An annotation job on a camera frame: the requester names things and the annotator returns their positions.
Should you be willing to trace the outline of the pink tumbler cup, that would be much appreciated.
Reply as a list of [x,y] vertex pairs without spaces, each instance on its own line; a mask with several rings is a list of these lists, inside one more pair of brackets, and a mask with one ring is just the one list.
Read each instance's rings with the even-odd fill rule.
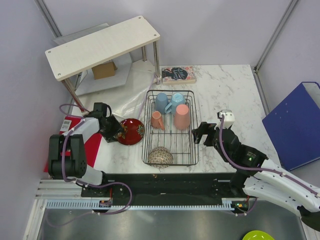
[[186,130],[191,123],[190,110],[186,104],[176,107],[173,124],[178,130]]

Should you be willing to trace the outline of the red floral plate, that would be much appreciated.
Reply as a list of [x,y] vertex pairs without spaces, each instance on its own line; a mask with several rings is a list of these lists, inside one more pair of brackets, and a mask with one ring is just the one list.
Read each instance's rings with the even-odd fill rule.
[[124,129],[117,135],[117,141],[126,146],[132,146],[139,143],[145,135],[144,124],[136,118],[126,118],[120,122]]

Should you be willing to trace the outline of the pink mug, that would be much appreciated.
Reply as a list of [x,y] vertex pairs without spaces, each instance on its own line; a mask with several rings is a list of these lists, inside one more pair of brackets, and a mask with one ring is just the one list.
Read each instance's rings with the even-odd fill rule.
[[152,113],[150,122],[153,128],[165,130],[162,114],[159,111]]

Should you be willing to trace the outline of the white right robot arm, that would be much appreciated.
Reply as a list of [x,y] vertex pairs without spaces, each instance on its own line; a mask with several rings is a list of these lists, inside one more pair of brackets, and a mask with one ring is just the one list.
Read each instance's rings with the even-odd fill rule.
[[231,128],[201,122],[192,130],[193,141],[214,147],[235,174],[229,191],[235,197],[243,194],[260,198],[294,213],[308,227],[320,229],[320,189],[283,169],[264,153],[242,144]]

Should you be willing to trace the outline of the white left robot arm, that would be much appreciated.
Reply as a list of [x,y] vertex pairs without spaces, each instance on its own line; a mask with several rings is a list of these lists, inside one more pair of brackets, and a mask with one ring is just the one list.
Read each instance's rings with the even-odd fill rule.
[[63,134],[54,134],[49,138],[49,175],[67,183],[92,187],[99,197],[106,196],[110,185],[104,181],[103,171],[88,165],[85,143],[95,134],[100,134],[107,143],[113,143],[117,141],[118,134],[124,132],[109,105],[94,103],[93,110],[80,118],[78,124]]

